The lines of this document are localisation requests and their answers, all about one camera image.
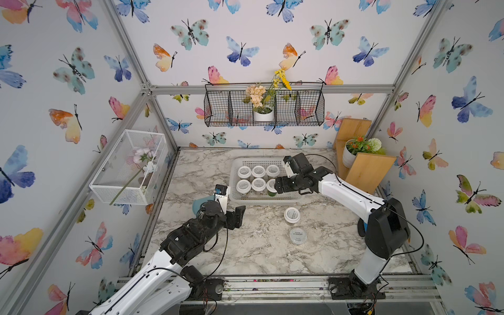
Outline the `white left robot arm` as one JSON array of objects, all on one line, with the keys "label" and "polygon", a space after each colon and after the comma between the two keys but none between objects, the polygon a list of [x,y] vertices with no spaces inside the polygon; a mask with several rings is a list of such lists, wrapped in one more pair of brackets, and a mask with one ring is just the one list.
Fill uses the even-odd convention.
[{"label": "white left robot arm", "polygon": [[91,314],[163,314],[205,291],[207,278],[189,262],[218,238],[222,229],[240,228],[245,207],[227,211],[230,188],[216,185],[193,219],[170,232],[160,249],[120,290],[94,307]]}]

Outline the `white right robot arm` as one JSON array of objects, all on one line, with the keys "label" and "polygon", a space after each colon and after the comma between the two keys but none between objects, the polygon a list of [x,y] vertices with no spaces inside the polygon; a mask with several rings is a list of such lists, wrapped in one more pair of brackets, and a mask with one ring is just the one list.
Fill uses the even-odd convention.
[{"label": "white right robot arm", "polygon": [[402,204],[394,198],[385,200],[371,195],[326,167],[313,167],[304,154],[286,156],[282,162],[286,176],[275,180],[277,193],[321,194],[360,218],[359,234],[364,237],[366,250],[349,274],[349,291],[355,297],[364,295],[375,286],[391,257],[410,237]]}]

